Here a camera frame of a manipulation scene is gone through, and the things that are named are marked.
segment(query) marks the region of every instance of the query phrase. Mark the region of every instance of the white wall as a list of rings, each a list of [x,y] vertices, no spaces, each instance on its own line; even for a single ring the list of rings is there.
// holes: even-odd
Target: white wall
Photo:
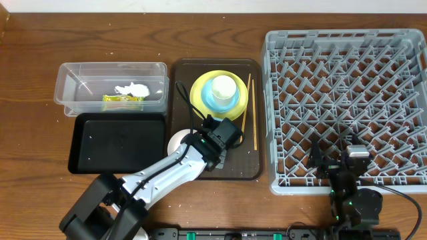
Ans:
[[[0,0],[11,13],[427,13],[427,0]]]

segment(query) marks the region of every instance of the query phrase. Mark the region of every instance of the black tray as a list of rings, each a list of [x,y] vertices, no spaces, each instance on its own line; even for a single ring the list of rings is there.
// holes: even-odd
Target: black tray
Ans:
[[[164,158],[165,118],[157,113],[82,113],[74,125],[70,173],[135,173]]]

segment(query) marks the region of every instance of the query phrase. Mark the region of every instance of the brown tray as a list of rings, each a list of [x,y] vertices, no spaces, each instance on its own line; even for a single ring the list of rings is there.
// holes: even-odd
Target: brown tray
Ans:
[[[176,90],[175,82],[185,84],[188,92],[200,75],[213,70],[230,71],[239,76],[247,84],[249,73],[255,83],[256,99],[256,135],[258,150],[254,150],[254,120],[252,110],[252,84],[249,92],[248,113],[246,115],[245,136],[242,146],[227,152],[223,169],[204,171],[198,179],[203,180],[253,180],[260,176],[263,170],[264,138],[266,133],[262,128],[264,121],[262,105],[262,79],[260,66],[251,59],[182,59],[174,64],[171,70],[171,96],[169,101],[168,129],[170,139],[173,134],[189,128],[188,108]],[[201,125],[201,118],[194,114],[194,125]],[[238,127],[242,127],[243,114],[234,120]]]

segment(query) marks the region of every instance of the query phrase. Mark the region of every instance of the black base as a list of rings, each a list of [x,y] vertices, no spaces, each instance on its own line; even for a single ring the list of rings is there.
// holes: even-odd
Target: black base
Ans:
[[[187,238],[188,233],[195,233],[194,240],[317,240],[313,235],[318,236],[318,240],[329,240],[327,231],[319,229],[291,229],[289,237],[285,231],[259,231],[259,230],[177,230],[173,228],[155,229],[149,235],[153,240],[191,240]],[[374,240],[400,240],[400,233],[397,231],[373,231]],[[340,240],[362,240],[355,234],[347,235]]]

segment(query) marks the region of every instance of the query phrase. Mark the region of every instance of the white tissue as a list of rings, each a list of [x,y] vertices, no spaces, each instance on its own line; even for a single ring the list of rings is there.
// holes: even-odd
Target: white tissue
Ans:
[[[130,86],[117,86],[114,90],[116,93],[120,93],[122,95],[132,94],[134,97],[147,97],[149,95],[148,87],[142,84],[131,83]]]

